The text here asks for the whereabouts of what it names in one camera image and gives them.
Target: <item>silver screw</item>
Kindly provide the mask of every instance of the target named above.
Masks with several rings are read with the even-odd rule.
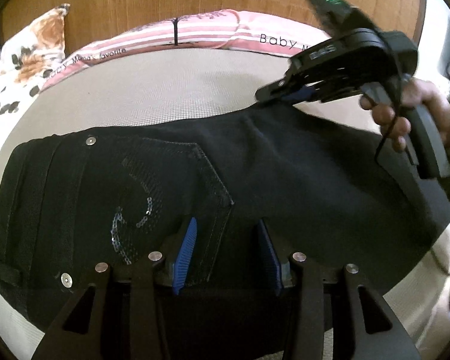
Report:
[[[298,261],[299,263],[301,263],[301,262],[303,262],[303,261],[305,261],[305,260],[307,259],[306,255],[303,254],[303,253],[300,252],[300,251],[296,251],[296,252],[292,255],[292,257],[293,257],[293,259],[294,259],[295,261]]]
[[[98,264],[96,264],[95,266],[95,270],[98,273],[102,273],[105,272],[108,269],[108,264],[106,262],[99,262]]]
[[[73,284],[72,277],[67,273],[62,274],[60,280],[62,281],[63,286],[66,288],[70,288]]]
[[[95,138],[95,137],[87,138],[87,140],[85,141],[85,143],[86,143],[88,146],[94,145],[95,142],[97,142],[97,138]]]
[[[357,267],[355,264],[347,264],[345,266],[345,269],[351,274],[357,274],[359,272],[359,267]]]
[[[148,255],[148,259],[150,261],[158,261],[163,257],[163,255],[159,251],[153,251]]]

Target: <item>beige mattress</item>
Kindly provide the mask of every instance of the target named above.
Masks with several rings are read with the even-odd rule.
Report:
[[[270,55],[183,49],[123,57],[87,69],[46,90],[31,105],[0,152],[0,181],[10,153],[22,142],[94,126],[139,126],[239,110],[253,104],[255,90],[280,78],[287,67],[285,58]],[[378,131],[357,98],[298,107]],[[434,249],[450,268],[450,225]],[[435,358],[450,338],[449,292],[450,279],[427,254],[385,295],[425,360]],[[19,360],[29,360],[43,333],[0,295],[0,335]],[[331,339],[329,331],[325,359],[332,358]]]

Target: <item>black jeans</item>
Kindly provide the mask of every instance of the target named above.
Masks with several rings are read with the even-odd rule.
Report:
[[[208,295],[194,292],[192,311],[169,301],[170,331],[188,326],[191,339],[176,335],[196,347],[200,330],[223,357],[258,343],[279,350],[289,304],[257,295],[260,218],[322,264],[356,263],[382,293],[450,222],[438,183],[418,179],[404,155],[385,146],[381,166],[373,161],[379,140],[275,103],[21,144],[0,186],[0,293],[45,330],[74,288],[61,284],[63,272],[78,279],[98,262],[134,263],[193,215],[186,285]],[[228,297],[218,325],[210,291]],[[251,329],[264,338],[250,339]]]

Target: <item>human hand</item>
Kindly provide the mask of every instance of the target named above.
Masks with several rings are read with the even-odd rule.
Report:
[[[439,89],[430,81],[411,79],[403,88],[402,104],[405,107],[415,107],[418,104],[425,105],[442,137],[445,147],[450,147],[450,103],[442,95]],[[384,135],[392,122],[395,112],[389,105],[375,104],[372,99],[363,95],[360,98],[360,106],[365,110],[372,111],[372,118],[380,126],[380,132]],[[389,134],[392,146],[397,152],[406,147],[404,136],[411,130],[408,119],[399,116],[393,130]]]

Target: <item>pink pillow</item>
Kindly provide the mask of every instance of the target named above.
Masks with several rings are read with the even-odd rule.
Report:
[[[224,9],[147,24],[75,51],[42,88],[90,66],[139,53],[175,48],[214,48],[290,57],[330,37],[318,28],[264,13]]]

